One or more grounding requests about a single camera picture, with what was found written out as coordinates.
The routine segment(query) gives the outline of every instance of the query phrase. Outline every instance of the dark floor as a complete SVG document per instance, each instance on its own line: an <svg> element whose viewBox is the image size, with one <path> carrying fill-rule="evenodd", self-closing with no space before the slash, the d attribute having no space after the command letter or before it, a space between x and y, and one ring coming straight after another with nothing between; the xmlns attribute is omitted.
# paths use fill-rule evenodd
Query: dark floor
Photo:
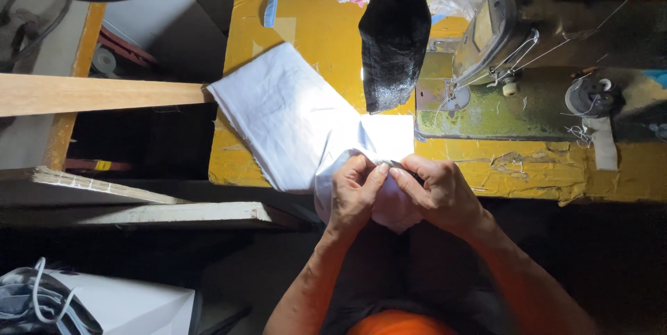
<svg viewBox="0 0 667 335"><path fill-rule="evenodd" d="M505 232L557 278L605 334L667 334L665 206L487 199ZM0 271L33 265L198 288L202 329L246 307L231 334L260 334L319 233L0 230Z"/></svg>

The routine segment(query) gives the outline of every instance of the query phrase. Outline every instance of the white fabric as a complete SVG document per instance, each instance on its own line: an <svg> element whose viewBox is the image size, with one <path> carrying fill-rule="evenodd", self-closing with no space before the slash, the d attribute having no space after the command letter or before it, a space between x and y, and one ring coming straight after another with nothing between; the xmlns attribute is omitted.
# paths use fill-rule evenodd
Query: white fabric
<svg viewBox="0 0 667 335"><path fill-rule="evenodd" d="M325 223L331 175L349 157L363 153L375 162L398 161L414 149L412 116L360 116L289 43L207 89L271 185L315 193L315 208ZM391 177L375 209L373 219L398 233L421 220Z"/></svg>

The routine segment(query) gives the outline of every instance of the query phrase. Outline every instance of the black fabric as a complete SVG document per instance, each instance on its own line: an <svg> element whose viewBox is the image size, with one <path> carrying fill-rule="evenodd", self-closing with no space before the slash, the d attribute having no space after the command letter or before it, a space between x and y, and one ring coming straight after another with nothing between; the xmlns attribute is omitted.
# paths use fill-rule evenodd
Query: black fabric
<svg viewBox="0 0 667 335"><path fill-rule="evenodd" d="M393 109L410 98L430 30L426 0L370 0L359 21L369 113Z"/></svg>

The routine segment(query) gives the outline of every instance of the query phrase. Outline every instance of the yellow table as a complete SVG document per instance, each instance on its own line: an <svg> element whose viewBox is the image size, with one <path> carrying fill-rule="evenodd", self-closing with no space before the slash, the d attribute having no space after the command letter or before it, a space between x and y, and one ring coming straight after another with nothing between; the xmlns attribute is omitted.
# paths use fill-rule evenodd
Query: yellow table
<svg viewBox="0 0 667 335"><path fill-rule="evenodd" d="M357 24L364 9L337 0L279 0L273 28L262 27L266 0L234 0L225 58L231 73L264 50L292 42L360 113L365 112L361 38ZM446 18L431 36L462 36L468 23ZM414 96L390 114L414 113ZM667 144L618 143L619 172L597 171L594 149L569 142L429 139L415 152L434 160L458 162L479 195L555 199L580 197L631 202L667 201ZM246 144L221 112L209 162L209 179L222 185L268 187Z"/></svg>

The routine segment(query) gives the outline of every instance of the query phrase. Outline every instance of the sewing machine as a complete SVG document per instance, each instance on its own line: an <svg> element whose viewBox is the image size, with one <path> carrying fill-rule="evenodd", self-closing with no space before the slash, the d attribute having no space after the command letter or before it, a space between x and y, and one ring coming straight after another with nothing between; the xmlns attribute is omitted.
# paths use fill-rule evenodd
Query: sewing machine
<svg viewBox="0 0 667 335"><path fill-rule="evenodd" d="M621 90L640 75L618 68L667 68L665 47L667 0L484 0L454 50L451 74L422 69L418 131L571 139L563 126L578 122L572 116L622 108ZM590 67L603 69L571 76Z"/></svg>

